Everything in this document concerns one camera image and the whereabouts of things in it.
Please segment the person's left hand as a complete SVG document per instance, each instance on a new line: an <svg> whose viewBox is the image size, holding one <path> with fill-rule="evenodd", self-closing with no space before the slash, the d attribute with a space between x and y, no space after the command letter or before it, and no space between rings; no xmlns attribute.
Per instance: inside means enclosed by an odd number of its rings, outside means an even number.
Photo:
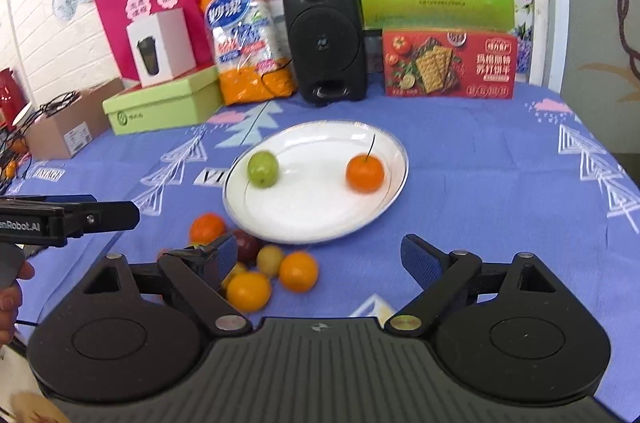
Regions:
<svg viewBox="0 0 640 423"><path fill-rule="evenodd" d="M18 310L23 304L22 288L18 281L30 280L35 276L35 269L28 261L24 261L17 279L0 293L0 346L9 344L15 334Z"/></svg>

